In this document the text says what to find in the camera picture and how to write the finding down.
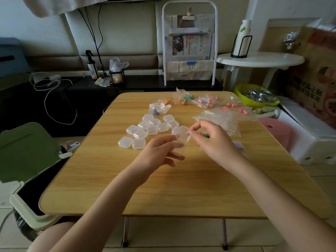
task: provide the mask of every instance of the wooden table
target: wooden table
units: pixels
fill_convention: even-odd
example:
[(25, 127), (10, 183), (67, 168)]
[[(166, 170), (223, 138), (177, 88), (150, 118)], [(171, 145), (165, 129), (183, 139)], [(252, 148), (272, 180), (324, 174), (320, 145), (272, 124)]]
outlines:
[[(200, 96), (204, 92), (193, 94)], [(121, 137), (130, 136), (126, 128), (141, 122), (149, 104), (164, 97), (168, 97), (166, 92), (119, 95), (44, 192), (41, 209), (48, 214), (84, 214), (140, 152), (118, 146)], [(195, 105), (173, 105), (168, 114), (180, 125), (190, 127), (195, 123), (192, 117), (201, 111)], [(317, 215), (330, 216), (328, 197), (261, 123), (241, 121), (239, 129), (242, 137), (233, 139), (241, 141), (251, 162)], [(165, 134), (171, 134), (171, 130), (155, 136)], [(124, 215), (266, 218), (242, 183), (212, 161), (193, 140), (184, 155), (185, 160), (176, 161), (175, 168), (162, 166), (139, 187)]]

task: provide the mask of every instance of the wall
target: wall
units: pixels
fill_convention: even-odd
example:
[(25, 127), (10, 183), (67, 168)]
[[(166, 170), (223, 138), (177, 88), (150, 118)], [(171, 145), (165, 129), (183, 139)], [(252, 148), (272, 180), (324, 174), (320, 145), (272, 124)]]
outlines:
[[(249, 0), (211, 0), (218, 8), (218, 53), (231, 51), (237, 29), (244, 19)], [(99, 50), (104, 67), (117, 55), (130, 62), (129, 69), (158, 73), (162, 69), (161, 14), (166, 1), (103, 3)], [(213, 13), (208, 5), (192, 5), (195, 13)], [(171, 4), (167, 14), (185, 14), (188, 4)], [(99, 4), (87, 7), (96, 41)], [(0, 37), (16, 37), (34, 71), (87, 70), (85, 50), (96, 54), (93, 40), (78, 10), (48, 18), (37, 18), (22, 0), (0, 0)]]

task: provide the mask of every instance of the magazine rack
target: magazine rack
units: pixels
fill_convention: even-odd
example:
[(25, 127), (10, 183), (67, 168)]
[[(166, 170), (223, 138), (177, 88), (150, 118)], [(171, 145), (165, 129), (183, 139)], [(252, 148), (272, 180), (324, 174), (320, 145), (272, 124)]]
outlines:
[[(206, 66), (205, 64), (208, 64), (206, 62), (213, 61), (213, 69), (212, 69), (212, 85), (215, 85), (215, 75), (216, 75), (216, 59), (217, 59), (217, 52), (218, 52), (218, 11), (216, 5), (211, 2), (211, 1), (206, 1), (206, 0), (182, 0), (182, 1), (168, 1), (162, 8), (162, 46), (163, 46), (163, 73), (164, 73), (164, 85), (167, 85), (167, 74), (166, 74), (166, 41), (168, 40), (169, 35), (165, 35), (165, 8), (168, 4), (171, 3), (203, 3), (203, 4), (211, 4), (215, 10), (215, 19), (214, 19), (214, 55), (213, 58), (208, 60), (202, 60), (202, 61), (194, 61), (194, 60), (189, 60), (189, 61), (178, 61), (178, 62), (186, 62), (188, 66), (190, 66), (190, 72), (195, 72), (193, 71), (194, 65), (197, 63), (198, 67), (203, 67)], [(183, 35), (197, 35), (193, 33), (188, 33), (188, 34), (183, 34)]]

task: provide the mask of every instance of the tiled floor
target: tiled floor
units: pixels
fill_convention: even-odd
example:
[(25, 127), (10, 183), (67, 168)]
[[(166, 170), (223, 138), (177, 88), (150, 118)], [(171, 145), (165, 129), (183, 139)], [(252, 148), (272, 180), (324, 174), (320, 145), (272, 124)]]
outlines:
[[(57, 138), (65, 145), (83, 137)], [(303, 166), (336, 206), (336, 166)], [(9, 196), (17, 182), (0, 183), (0, 221), (11, 211)], [(328, 222), (336, 227), (336, 212)], [(271, 252), (282, 237), (268, 220), (227, 220), (229, 251)], [(132, 217), (129, 220), (129, 248), (120, 248), (123, 218), (106, 243), (103, 252), (221, 252), (221, 221), (196, 218)], [(0, 252), (25, 252), (30, 245), (11, 215), (0, 232)]]

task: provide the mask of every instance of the finger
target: finger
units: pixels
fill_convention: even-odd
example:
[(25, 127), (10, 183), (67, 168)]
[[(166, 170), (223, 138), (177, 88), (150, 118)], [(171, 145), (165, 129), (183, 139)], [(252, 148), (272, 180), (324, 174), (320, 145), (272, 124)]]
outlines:
[(209, 140), (207, 137), (204, 137), (204, 135), (196, 131), (190, 131), (190, 136), (201, 147), (203, 144), (207, 143)]
[(165, 158), (165, 160), (163, 161), (163, 164), (162, 165), (169, 165), (171, 167), (175, 167), (175, 163), (174, 163), (174, 160), (170, 159), (170, 158)]
[(168, 154), (168, 152), (172, 151), (174, 148), (183, 148), (183, 147), (184, 144), (179, 142), (167, 142), (160, 146), (164, 154)]
[(175, 158), (175, 159), (180, 160), (180, 161), (182, 161), (182, 160), (185, 159), (184, 156), (176, 155), (176, 154), (174, 154), (174, 152), (169, 152), (169, 153), (167, 154), (167, 157)]
[(211, 131), (213, 128), (214, 128), (215, 124), (210, 122), (210, 121), (207, 121), (207, 120), (200, 120), (198, 122), (196, 122), (195, 124), (193, 124), (189, 130), (190, 131), (197, 131), (198, 129), (200, 128), (206, 128), (207, 131)]
[(151, 143), (155, 147), (158, 147), (165, 143), (172, 142), (174, 140), (176, 140), (175, 135), (166, 135), (166, 136), (154, 138), (149, 143)]

